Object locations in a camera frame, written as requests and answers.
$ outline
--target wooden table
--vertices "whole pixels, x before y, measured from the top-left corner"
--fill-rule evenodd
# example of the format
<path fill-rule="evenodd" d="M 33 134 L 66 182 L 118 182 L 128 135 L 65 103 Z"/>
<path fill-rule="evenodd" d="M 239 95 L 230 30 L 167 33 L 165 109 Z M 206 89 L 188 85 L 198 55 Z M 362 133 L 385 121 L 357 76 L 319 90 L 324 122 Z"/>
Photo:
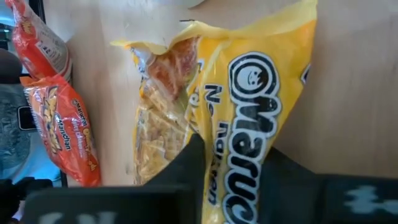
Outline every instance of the wooden table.
<path fill-rule="evenodd" d="M 181 19 L 237 28 L 295 0 L 206 0 L 191 10 L 158 2 L 44 0 L 47 24 L 72 51 L 106 185 L 131 184 L 140 81 L 112 40 L 167 44 Z M 315 172 L 398 177 L 398 1 L 320 0 L 312 65 L 275 145 Z"/>

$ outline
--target orange snack bag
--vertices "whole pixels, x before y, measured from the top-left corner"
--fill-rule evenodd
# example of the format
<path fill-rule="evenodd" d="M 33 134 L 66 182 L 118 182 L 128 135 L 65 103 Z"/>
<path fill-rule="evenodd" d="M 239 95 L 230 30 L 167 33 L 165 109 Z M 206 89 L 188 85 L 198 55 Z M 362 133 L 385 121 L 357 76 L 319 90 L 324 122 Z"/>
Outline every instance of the orange snack bag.
<path fill-rule="evenodd" d="M 29 74 L 35 80 L 61 74 L 69 82 L 72 59 L 66 43 L 24 0 L 6 0 L 6 4 L 12 9 L 16 23 L 12 42 Z"/>
<path fill-rule="evenodd" d="M 22 77 L 21 83 L 51 160 L 83 186 L 98 186 L 100 167 L 79 94 L 60 75 L 37 82 Z"/>

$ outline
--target maruchan noodle bag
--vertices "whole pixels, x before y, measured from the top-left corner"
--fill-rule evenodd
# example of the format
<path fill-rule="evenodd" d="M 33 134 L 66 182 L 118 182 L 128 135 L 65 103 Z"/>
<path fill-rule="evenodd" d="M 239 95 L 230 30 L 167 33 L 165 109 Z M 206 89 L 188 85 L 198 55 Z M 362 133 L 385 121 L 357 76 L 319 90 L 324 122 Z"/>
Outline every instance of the maruchan noodle bag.
<path fill-rule="evenodd" d="M 141 83 L 140 96 L 133 132 L 136 185 L 148 182 L 178 155 L 188 127 L 151 80 Z"/>
<path fill-rule="evenodd" d="M 316 5 L 302 0 L 237 30 L 195 21 L 168 47 L 113 43 L 132 52 L 173 113 L 183 110 L 182 147 L 193 133 L 204 139 L 203 223 L 258 222 L 261 166 L 303 90 Z M 147 155 L 137 160 L 151 163 Z"/>
<path fill-rule="evenodd" d="M 50 159 L 84 187 L 99 186 L 100 167 L 81 97 L 60 75 L 34 82 L 21 77 Z"/>
<path fill-rule="evenodd" d="M 33 79 L 60 74 L 70 81 L 72 59 L 66 43 L 58 37 L 24 0 L 6 0 L 16 26 L 12 42 Z"/>

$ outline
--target plastic packaging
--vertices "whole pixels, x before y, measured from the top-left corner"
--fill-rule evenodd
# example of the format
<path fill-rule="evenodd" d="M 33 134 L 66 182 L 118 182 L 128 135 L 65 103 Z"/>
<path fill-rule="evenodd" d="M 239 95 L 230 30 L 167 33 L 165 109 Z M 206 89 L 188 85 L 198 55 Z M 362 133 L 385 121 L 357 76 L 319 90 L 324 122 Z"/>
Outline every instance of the plastic packaging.
<path fill-rule="evenodd" d="M 12 9 L 16 23 L 12 42 L 29 74 L 35 80 L 60 74 L 70 82 L 72 59 L 66 43 L 24 0 L 6 0 L 6 4 Z"/>
<path fill-rule="evenodd" d="M 81 97 L 60 75 L 34 82 L 21 77 L 50 159 L 84 187 L 101 184 L 94 140 Z"/>
<path fill-rule="evenodd" d="M 195 132 L 205 140 L 203 223 L 257 223 L 261 166 L 303 90 L 316 5 L 302 0 L 238 30 L 195 21 L 169 47 L 113 43 L 189 123 L 184 144 Z"/>

